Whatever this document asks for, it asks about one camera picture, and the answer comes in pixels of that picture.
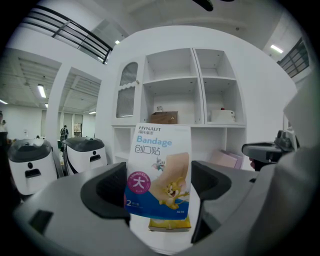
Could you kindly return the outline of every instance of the person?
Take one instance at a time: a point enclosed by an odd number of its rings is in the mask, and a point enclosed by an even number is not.
[[[0,133],[7,133],[7,126],[6,126],[6,121],[3,120],[4,115],[2,114],[2,111],[0,111]]]
[[[60,136],[64,136],[64,139],[68,139],[69,131],[67,129],[67,126],[64,125],[63,129],[60,130]]]

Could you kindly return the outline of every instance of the cartoon mouse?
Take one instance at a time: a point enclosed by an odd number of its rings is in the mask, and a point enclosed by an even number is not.
[[[185,183],[186,181],[182,177],[179,177],[176,182],[169,183],[169,185],[166,188],[164,188],[163,191],[166,192],[170,196],[170,198],[168,198],[167,200],[160,200],[159,204],[160,205],[165,204],[166,206],[168,206],[173,210],[178,209],[179,205],[185,202],[186,200],[176,203],[176,199],[189,195],[188,192],[180,194],[181,188]]]
[[[157,158],[156,158],[156,163],[154,163],[154,164],[152,165],[152,167],[155,168],[155,169],[157,169],[158,171],[159,171],[159,170],[164,171],[165,164],[166,164],[165,161],[162,161],[161,159],[159,159],[159,158],[157,157]]]

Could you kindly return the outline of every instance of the railing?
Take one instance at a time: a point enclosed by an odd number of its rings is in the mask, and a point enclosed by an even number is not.
[[[98,36],[68,17],[36,5],[22,21],[24,27],[63,41],[105,64],[113,50]]]
[[[308,52],[302,38],[300,38],[291,51],[277,63],[291,78],[309,67]]]

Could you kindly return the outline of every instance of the arched cabinet door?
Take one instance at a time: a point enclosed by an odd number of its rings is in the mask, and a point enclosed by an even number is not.
[[[140,121],[145,56],[120,65],[115,86],[112,125],[136,125]]]

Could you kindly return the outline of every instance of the pink circle label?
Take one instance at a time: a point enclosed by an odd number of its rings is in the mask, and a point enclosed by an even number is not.
[[[144,194],[149,190],[151,182],[146,173],[143,171],[135,171],[130,174],[127,185],[133,193]]]

